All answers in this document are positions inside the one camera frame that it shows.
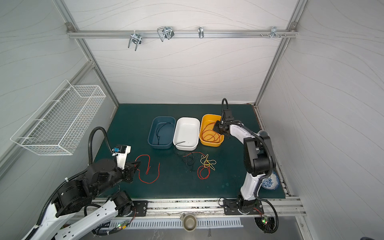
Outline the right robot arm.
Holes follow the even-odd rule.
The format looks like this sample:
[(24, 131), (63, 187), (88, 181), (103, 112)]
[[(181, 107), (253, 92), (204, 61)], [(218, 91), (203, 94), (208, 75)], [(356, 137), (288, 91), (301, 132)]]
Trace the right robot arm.
[(272, 175), (276, 167), (271, 138), (268, 132), (255, 133), (236, 120), (226, 98), (222, 99), (221, 119), (215, 122), (214, 132), (231, 135), (243, 144), (243, 163), (247, 173), (236, 206), (240, 214), (249, 214), (262, 201), (259, 196), (262, 182)]

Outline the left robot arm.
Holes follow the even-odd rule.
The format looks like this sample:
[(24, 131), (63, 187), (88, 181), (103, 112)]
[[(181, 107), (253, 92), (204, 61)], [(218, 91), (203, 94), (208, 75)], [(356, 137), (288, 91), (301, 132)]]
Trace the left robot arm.
[(97, 131), (104, 135), (103, 127), (94, 128), (88, 140), (88, 167), (65, 179), (50, 195), (43, 206), (37, 223), (25, 235), (26, 240), (74, 240), (88, 232), (101, 235), (107, 220), (114, 217), (136, 216), (137, 207), (126, 191), (117, 191), (102, 205), (92, 201), (121, 182), (132, 183), (141, 163), (128, 162), (130, 146), (109, 148), (112, 158), (93, 161), (93, 138)]

